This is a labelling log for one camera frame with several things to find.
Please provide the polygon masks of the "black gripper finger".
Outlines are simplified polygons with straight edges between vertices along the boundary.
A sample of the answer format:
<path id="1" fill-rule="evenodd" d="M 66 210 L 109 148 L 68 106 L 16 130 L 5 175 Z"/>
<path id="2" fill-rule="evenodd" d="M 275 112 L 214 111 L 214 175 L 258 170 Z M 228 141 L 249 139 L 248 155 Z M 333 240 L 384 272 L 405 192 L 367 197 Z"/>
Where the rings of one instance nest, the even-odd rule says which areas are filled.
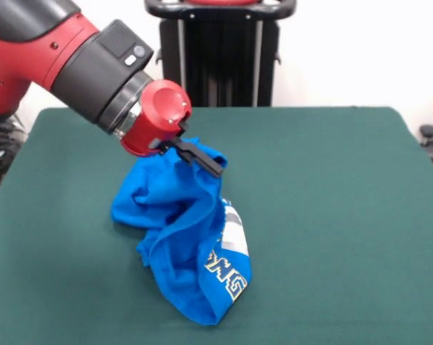
<path id="1" fill-rule="evenodd" d="M 185 142 L 179 137 L 173 137 L 167 141 L 162 141 L 158 149 L 160 154 L 165 154 L 168 150 L 174 149 L 176 154 L 189 165 L 196 163 L 214 177 L 221 177 L 224 168 L 195 144 Z"/>

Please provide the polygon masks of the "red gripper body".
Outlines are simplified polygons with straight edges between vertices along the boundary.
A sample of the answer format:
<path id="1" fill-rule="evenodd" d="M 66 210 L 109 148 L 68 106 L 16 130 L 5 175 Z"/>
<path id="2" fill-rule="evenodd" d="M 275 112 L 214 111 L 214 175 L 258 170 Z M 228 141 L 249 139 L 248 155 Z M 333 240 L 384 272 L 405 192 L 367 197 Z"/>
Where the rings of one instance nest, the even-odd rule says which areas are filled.
<path id="1" fill-rule="evenodd" d="M 191 115 L 187 93 L 171 80 L 154 80 L 140 96 L 140 113 L 121 139 L 122 146 L 138 157 L 165 151 L 165 143 L 185 132 L 182 123 Z"/>

